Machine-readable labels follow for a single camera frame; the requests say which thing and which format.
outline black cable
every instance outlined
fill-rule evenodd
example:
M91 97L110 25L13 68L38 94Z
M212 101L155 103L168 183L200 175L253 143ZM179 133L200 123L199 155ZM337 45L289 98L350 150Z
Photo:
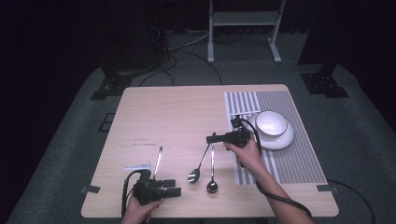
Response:
M121 202L121 217L124 217L125 215L125 211L126 211L126 202L128 200L128 197L130 195L130 193L132 192L129 191L128 193L128 184L129 184L129 178L131 177L131 175L138 173L139 171L132 171L124 180L124 185L123 185L123 189L122 189L122 202Z
M187 54L193 55L193 56L195 56L195 57L201 59L201 60L204 61L206 64L208 64L210 67L212 67L213 70L215 70L216 74L217 74L218 77L219 77L220 85L223 85L223 82L222 82L222 79L221 79L221 75L220 75L218 69L216 69L216 67L214 67L211 63L209 63L205 58L203 58L203 57L201 57L201 56L199 56L199 55L197 55L197 54L188 52L188 51L177 51L177 52L173 52L173 53L187 53Z
M260 148L262 148L262 146L261 146L261 144L259 144L260 143L260 137L259 137L259 133L257 132L256 128L248 120L241 119L241 118L239 118L239 116L237 116L237 118L239 119L239 122L240 121L246 122L250 126L250 128L253 130L253 132L254 132L254 134L256 136L256 139L257 139L257 143L258 143L257 145L258 145L258 148L259 148L259 151L260 151L260 156L261 156L262 155L262 151L260 150ZM263 195L265 195L266 197L274 199L274 200L277 200L277 201L280 201L282 203L288 203L288 204L293 205L293 206L295 206L297 208L300 208L301 210L303 210L306 213L307 216L312 218L312 214L309 211L309 209L307 207L305 207L304 205L302 205L301 203L297 203L297 202L295 202L292 199L284 198L284 197L275 195L273 193L270 193L270 192L264 190L262 188L262 186L259 184L259 182L257 182L257 181L256 181L256 187L259 190L259 192L262 193Z
M177 58L176 58L175 56L173 56L173 55L169 55L169 56L175 60L174 64L172 64L172 66L171 66L170 68L167 68L167 69L161 68L161 69L162 69L161 72L157 72L157 73L154 73L154 74L152 74L152 75L146 77L145 79L143 79L143 81L141 81L141 82L139 83L138 87L141 87L141 86L143 85L144 82L146 82L146 81L149 80L150 78L155 77L155 76L157 76L157 75L159 75L159 74L161 74L161 73L165 73L166 75L168 75L169 78L171 79L172 85L175 85L175 82L174 82L174 81L175 81L175 77L174 77L173 75L168 74L167 71L173 69L173 68L177 65Z
M174 50L178 50L178 49L184 49L184 48L186 48L188 46L196 45L198 43L202 43L202 41L205 40L208 35L209 35L209 33L206 32L206 34L202 35L201 37L198 37L198 38L196 38L196 39L194 39L194 40L192 40L192 41L190 41L190 42L188 42L186 44L183 44L183 45L180 45L180 46L177 46L177 47L174 47L174 48L170 48L169 47L170 42L168 42L168 48L169 48L170 51L174 51Z
M236 35L217 34L214 37L215 39L213 40L213 42L217 45L231 45L245 39L243 35L240 35L240 37L238 38L236 37Z
M345 188L347 188L347 189L350 189L350 190L352 190L353 192L355 192L359 197L361 197L361 199L364 201L364 203L366 204L367 208L368 208L369 211L370 211L372 223L375 224L375 214L374 214L373 207L372 207L372 206L370 205L370 203L363 197L362 194L360 194L357 190L353 189L352 187L350 187L349 185L346 185L346 184L344 184L344 183L341 183L341 182L338 182L338 181L332 180L332 179L326 179L326 180L327 180L328 182L333 182L333 183L338 184L338 185L341 185L341 186L343 186L343 187L345 187Z

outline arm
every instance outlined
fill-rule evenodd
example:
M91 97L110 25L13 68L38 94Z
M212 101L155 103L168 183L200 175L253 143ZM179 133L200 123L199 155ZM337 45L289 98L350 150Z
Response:
M254 141L254 135L250 136L250 139L244 148L240 148L226 142L223 144L226 148L236 154L237 162L243 164L245 168L247 168L249 173L256 178L256 181L260 183L265 191L284 198L290 198L262 163L259 150L257 149L257 144ZM268 197L267 200L279 223L314 223L314 221L307 216L303 210L293 205L282 203Z
M121 224L141 224L143 221L149 223L151 210L159 207L161 203L163 203L163 199L158 202L141 205L136 197L132 197L128 202Z

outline rack leg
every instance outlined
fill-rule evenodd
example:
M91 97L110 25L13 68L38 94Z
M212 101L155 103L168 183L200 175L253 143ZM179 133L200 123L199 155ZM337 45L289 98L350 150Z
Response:
M209 3L209 39L207 41L207 61L213 63L215 61L215 53L213 51L213 0Z
M276 36L279 31L280 22L282 21L283 9L285 8L286 0L282 0L279 6L279 10L277 11L276 23L273 31L272 37L268 38L268 45L270 46L271 52L273 53L275 63L282 63L282 60L279 55L279 51L276 48Z

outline striped placemat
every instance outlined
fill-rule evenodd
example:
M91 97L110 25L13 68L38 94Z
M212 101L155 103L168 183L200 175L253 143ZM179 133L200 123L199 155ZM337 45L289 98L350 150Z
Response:
M287 119L294 129L294 139L290 145L280 150L262 150L262 161L268 171L280 184L323 183L325 176L320 168L315 151L304 131L304 125L287 91L241 91L225 92L228 120L235 114L248 119L260 111L275 111ZM255 184L254 178L236 163L234 158L234 178L237 185Z

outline metal spoon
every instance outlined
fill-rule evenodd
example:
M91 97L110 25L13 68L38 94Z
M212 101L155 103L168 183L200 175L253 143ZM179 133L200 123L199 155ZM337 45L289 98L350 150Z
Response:
M215 182L215 147L212 147L212 180L207 184L206 190L209 193L218 191L218 184Z
M207 151L209 150L210 145L211 145L211 144L208 144L208 145L207 145L207 148L206 148L206 150L205 150L204 156L201 158L201 162L199 163L198 168L192 170L192 171L190 172L189 176L187 177L187 179L189 180L190 184L194 184L195 182L198 181L199 176L201 175L201 172L200 172L199 169L201 168L202 162L204 161L204 158L205 158L205 156L206 156Z
M158 150L157 164L155 165L154 176L152 177L153 180L155 180L155 176L157 175L158 165L160 164L162 154L163 154L163 147L160 147L160 149Z

